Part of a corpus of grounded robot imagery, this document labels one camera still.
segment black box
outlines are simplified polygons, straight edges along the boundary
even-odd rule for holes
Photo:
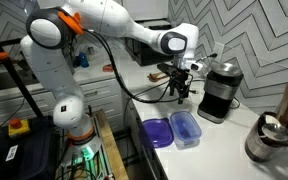
[[[52,117],[29,120],[31,133],[12,140],[7,127],[0,130],[0,179],[54,179],[57,164],[57,138]],[[10,148],[17,147],[15,157],[6,161]]]
[[[162,20],[145,21],[139,24],[152,30],[168,30],[172,28],[170,23]],[[131,38],[124,38],[124,41],[127,52],[140,66],[158,64],[174,58],[174,56],[167,56],[156,52],[150,46],[140,41]]]

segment white countertop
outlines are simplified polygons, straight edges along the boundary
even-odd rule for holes
[[[157,84],[147,79],[149,73],[159,72],[156,65],[140,67],[131,60],[124,50],[113,50],[119,72],[127,88],[133,93],[141,92]],[[95,82],[114,78],[113,73],[102,72],[102,67],[109,64],[108,57],[97,54],[91,57],[89,68],[76,68],[75,79]],[[30,85],[31,92],[42,89],[40,84]],[[200,144],[194,148],[178,150],[170,146],[156,149],[156,154],[172,180],[178,179],[288,179],[288,149],[278,153],[267,163],[252,162],[245,153],[244,142],[258,115],[244,105],[231,110],[222,124],[214,124],[197,115],[197,108],[203,98],[203,82],[193,82],[191,89],[199,94],[190,94],[184,104],[173,103],[143,104],[134,100],[135,107],[142,120],[170,117],[176,111],[189,111],[201,127]],[[158,88],[141,96],[144,99],[157,99],[163,88]],[[20,93],[17,88],[0,91],[0,95]]]

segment black coffee maker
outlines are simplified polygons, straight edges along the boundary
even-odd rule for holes
[[[219,124],[224,121],[244,75],[239,67],[230,63],[214,62],[211,67],[197,113]]]

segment white tile wall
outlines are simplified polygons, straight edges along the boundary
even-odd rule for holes
[[[25,21],[36,8],[38,5],[35,1],[0,0],[0,41],[24,37]],[[20,47],[6,46],[4,50],[14,57]]]
[[[288,81],[288,0],[170,0],[169,20],[200,28],[197,56],[222,52],[221,61],[238,62],[245,105],[275,109]]]

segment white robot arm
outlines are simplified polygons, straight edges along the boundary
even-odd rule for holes
[[[39,1],[42,8],[49,3],[48,0]],[[53,92],[57,99],[53,114],[55,124],[68,129],[69,137],[79,147],[87,146],[93,138],[93,125],[84,113],[83,92],[61,50],[71,40],[74,31],[59,13],[72,17],[78,13],[84,29],[107,36],[134,38],[160,53],[176,55],[174,66],[180,70],[190,69],[194,63],[199,30],[191,24],[153,31],[135,23],[125,8],[113,0],[62,0],[60,7],[58,4],[54,7],[47,5],[47,9],[34,12],[26,24],[29,35],[21,41],[22,50],[42,86]]]

